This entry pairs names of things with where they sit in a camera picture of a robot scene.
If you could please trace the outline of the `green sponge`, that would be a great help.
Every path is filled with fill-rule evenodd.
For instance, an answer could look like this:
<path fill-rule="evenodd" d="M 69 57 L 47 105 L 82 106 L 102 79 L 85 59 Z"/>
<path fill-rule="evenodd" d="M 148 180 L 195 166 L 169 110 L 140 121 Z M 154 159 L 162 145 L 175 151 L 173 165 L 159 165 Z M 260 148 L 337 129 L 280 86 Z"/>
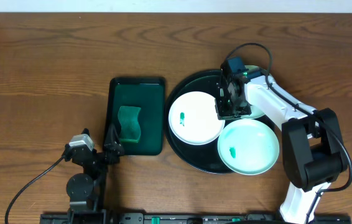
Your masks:
<path fill-rule="evenodd" d="M 141 138 L 141 127 L 138 121 L 140 107 L 121 106 L 118 111 L 118 121 L 121 126 L 120 140 L 122 142 L 138 143 Z"/>

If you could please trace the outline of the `white plate with green stain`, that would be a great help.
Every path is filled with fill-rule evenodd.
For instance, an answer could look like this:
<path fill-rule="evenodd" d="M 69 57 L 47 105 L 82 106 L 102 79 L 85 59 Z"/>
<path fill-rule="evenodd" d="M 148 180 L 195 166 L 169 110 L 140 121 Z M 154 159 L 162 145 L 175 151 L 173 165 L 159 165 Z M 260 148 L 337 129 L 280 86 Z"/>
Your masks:
<path fill-rule="evenodd" d="M 214 141 L 225 121 L 218 119 L 215 97 L 201 91 L 179 96 L 169 109 L 169 127 L 184 143 L 199 146 Z"/>

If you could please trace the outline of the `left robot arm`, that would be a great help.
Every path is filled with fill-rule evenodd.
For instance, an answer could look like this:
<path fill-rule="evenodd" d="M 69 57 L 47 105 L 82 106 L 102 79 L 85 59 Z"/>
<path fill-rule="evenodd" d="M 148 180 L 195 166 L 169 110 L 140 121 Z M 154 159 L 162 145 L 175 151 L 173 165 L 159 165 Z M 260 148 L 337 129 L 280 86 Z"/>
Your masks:
<path fill-rule="evenodd" d="M 83 168 L 67 182 L 70 197 L 67 223 L 118 222 L 117 214 L 104 208 L 104 195 L 108 166 L 117 164 L 124 155 L 115 125 L 110 124 L 104 140 L 103 152 L 95 149 L 88 129 L 72 137 L 62 154 L 65 161 L 72 161 Z"/>

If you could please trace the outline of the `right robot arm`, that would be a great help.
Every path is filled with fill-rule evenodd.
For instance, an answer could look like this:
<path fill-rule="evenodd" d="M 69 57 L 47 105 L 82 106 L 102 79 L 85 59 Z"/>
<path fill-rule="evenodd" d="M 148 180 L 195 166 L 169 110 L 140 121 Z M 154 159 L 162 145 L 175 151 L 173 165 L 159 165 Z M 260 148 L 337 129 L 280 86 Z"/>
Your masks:
<path fill-rule="evenodd" d="M 351 169 L 335 112 L 302 103 L 262 72 L 221 75 L 215 99 L 219 119 L 231 120 L 218 138 L 220 159 L 239 174 L 257 175 L 282 156 L 290 180 L 282 220 L 313 221 L 322 194 Z"/>

